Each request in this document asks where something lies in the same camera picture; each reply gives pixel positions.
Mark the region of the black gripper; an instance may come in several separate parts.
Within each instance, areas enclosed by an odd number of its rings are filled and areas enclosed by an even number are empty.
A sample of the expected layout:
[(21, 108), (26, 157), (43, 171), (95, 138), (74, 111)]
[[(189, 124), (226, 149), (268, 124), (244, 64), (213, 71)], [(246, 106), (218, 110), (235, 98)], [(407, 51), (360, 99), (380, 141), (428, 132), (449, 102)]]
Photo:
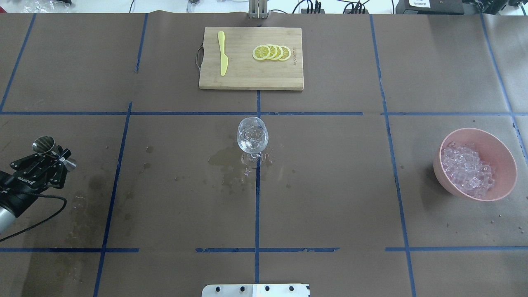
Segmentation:
[[(1, 171), (1, 207), (15, 217), (21, 216), (48, 188), (62, 189), (68, 170), (64, 162), (56, 156), (30, 154), (10, 163), (13, 174)], [(31, 170), (26, 177), (23, 170)]]

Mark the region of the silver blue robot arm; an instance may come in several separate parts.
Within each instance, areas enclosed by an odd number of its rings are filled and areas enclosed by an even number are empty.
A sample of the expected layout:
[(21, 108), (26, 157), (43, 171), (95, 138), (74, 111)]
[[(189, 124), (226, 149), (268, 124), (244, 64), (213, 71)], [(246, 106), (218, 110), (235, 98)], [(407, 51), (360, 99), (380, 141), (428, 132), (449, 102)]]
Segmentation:
[(65, 184), (68, 169), (66, 162), (71, 157), (69, 149), (58, 146), (58, 152), (33, 153), (24, 158), (14, 160), (10, 167), (13, 173), (1, 172), (0, 221), (1, 232), (11, 226), (38, 198), (55, 198), (63, 202), (62, 207), (54, 214), (28, 228), (1, 239), (8, 240), (27, 232), (55, 217), (67, 205), (63, 197), (44, 194), (49, 188), (62, 189)]

